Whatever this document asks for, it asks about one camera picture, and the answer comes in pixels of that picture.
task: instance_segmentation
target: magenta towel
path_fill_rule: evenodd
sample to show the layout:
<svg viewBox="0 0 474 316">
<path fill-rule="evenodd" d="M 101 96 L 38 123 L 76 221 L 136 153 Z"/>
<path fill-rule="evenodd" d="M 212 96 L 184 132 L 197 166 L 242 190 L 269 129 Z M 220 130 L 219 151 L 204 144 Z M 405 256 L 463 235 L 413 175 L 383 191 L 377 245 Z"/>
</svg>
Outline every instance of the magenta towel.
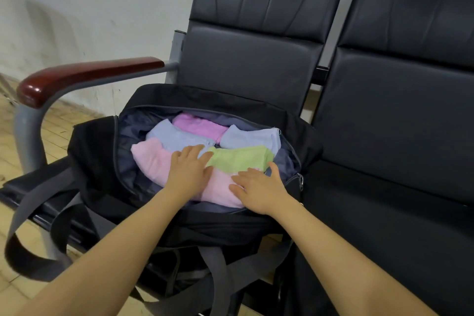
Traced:
<svg viewBox="0 0 474 316">
<path fill-rule="evenodd" d="M 181 113 L 173 119 L 173 125 L 187 133 L 204 136 L 219 144 L 222 135 L 227 131 L 227 126 L 199 118 L 197 116 Z"/>
<path fill-rule="evenodd" d="M 170 173 L 172 152 L 163 149 L 161 141 L 157 138 L 150 138 L 134 144 L 131 151 L 133 159 L 145 176 L 164 187 Z M 214 168 L 204 191 L 193 197 L 192 200 L 208 201 L 228 207 L 244 207 L 229 190 L 230 184 L 235 184 L 230 175 Z"/>
</svg>

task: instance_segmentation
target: green towel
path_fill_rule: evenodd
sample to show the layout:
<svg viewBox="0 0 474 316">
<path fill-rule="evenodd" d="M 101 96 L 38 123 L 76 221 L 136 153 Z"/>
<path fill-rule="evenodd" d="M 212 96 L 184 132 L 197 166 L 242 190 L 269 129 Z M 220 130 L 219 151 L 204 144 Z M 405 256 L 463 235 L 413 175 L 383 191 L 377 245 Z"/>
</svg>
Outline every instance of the green towel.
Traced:
<svg viewBox="0 0 474 316">
<path fill-rule="evenodd" d="M 248 168 L 265 171 L 268 162 L 274 158 L 272 152 L 263 145 L 239 149 L 216 149 L 211 146 L 208 151 L 214 152 L 214 155 L 207 166 L 213 166 L 228 174 L 246 171 Z"/>
</svg>

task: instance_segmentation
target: armrest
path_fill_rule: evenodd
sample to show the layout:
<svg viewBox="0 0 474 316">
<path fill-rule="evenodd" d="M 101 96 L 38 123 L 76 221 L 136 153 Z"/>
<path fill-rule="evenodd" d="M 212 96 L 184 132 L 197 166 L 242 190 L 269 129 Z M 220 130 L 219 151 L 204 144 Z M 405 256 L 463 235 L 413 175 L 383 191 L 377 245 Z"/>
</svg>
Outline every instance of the armrest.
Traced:
<svg viewBox="0 0 474 316">
<path fill-rule="evenodd" d="M 55 94 L 66 91 L 84 82 L 89 86 L 107 84 L 116 80 L 109 78 L 153 71 L 163 68 L 165 63 L 154 57 L 93 61 L 49 67 L 31 74 L 17 88 L 20 103 L 40 109 Z"/>
</svg>

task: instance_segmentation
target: hand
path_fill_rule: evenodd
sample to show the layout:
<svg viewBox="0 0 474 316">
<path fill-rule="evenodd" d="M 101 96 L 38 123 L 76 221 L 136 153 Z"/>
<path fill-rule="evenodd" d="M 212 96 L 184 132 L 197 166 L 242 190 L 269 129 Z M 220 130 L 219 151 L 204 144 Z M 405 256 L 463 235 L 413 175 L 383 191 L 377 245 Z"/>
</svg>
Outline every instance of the hand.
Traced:
<svg viewBox="0 0 474 316">
<path fill-rule="evenodd" d="M 198 158 L 203 148 L 204 145 L 186 146 L 171 155 L 171 168 L 164 190 L 182 205 L 204 190 L 212 173 L 212 166 L 206 167 L 206 164 L 214 153 L 208 151 Z"/>
<path fill-rule="evenodd" d="M 269 162 L 268 165 L 272 169 L 271 176 L 249 168 L 232 177 L 232 180 L 243 188 L 231 184 L 229 189 L 247 209 L 274 217 L 276 206 L 293 198 L 286 192 L 278 166 L 274 162 Z"/>
</svg>

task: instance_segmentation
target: person's left arm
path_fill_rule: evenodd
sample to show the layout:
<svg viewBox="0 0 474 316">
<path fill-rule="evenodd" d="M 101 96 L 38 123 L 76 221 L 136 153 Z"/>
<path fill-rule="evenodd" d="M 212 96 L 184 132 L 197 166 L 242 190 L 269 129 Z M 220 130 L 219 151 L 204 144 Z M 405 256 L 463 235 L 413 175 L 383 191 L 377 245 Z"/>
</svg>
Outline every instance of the person's left arm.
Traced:
<svg viewBox="0 0 474 316">
<path fill-rule="evenodd" d="M 178 210 L 209 181 L 212 152 L 186 147 L 172 156 L 166 186 L 48 284 L 17 316 L 115 316 Z"/>
</svg>

